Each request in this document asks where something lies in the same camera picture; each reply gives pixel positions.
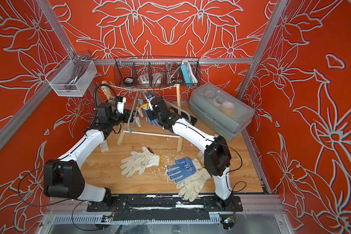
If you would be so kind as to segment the grey clip hanger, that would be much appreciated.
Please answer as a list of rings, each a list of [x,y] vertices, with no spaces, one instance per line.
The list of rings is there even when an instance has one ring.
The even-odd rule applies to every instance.
[[[179,119],[183,119],[191,125],[197,123],[197,118],[191,116],[187,111],[183,110],[180,105],[175,105],[166,101],[163,97],[155,96],[153,92],[138,91],[135,102],[130,111],[127,127],[132,132],[133,121],[137,126],[141,126],[139,117],[146,116],[149,123],[156,127],[162,127],[164,130],[173,132],[172,126]]]

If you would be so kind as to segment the wooden drying rack stand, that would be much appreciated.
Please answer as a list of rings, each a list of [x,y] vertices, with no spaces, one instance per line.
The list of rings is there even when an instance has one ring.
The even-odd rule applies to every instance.
[[[176,138],[177,139],[177,152],[182,151],[183,145],[183,138],[181,136],[175,135],[171,133],[169,130],[164,130],[162,127],[155,127],[152,126],[150,123],[147,123],[145,115],[141,117],[136,112],[136,108],[140,107],[140,98],[139,96],[142,95],[143,92],[140,90],[136,90],[136,97],[134,98],[134,103],[129,104],[130,107],[130,117],[133,117],[133,122],[127,122],[121,124],[121,130],[117,134],[117,145],[122,145],[125,136],[131,135],[141,135],[144,136],[144,140],[149,140],[151,136],[157,137],[165,137],[165,138]]]

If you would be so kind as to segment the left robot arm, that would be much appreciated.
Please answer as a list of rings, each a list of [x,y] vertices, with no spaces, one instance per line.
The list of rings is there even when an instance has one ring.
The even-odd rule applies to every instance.
[[[106,101],[96,104],[93,120],[85,135],[57,160],[45,163],[45,196],[112,205],[110,190],[88,184],[81,173],[81,167],[94,149],[114,131],[114,127],[129,121],[125,102],[125,97],[115,95],[114,103]]]

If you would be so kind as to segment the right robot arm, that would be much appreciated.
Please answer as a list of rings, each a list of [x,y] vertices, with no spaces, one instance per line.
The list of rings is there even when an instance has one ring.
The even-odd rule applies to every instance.
[[[232,206],[235,193],[229,179],[232,148],[227,145],[225,138],[199,130],[177,111],[170,111],[165,100],[153,93],[148,93],[146,99],[150,120],[157,120],[163,129],[188,140],[203,153],[203,163],[198,159],[182,158],[167,167],[167,176],[176,184],[179,196],[193,202],[206,181],[213,178],[216,204],[222,210]]]

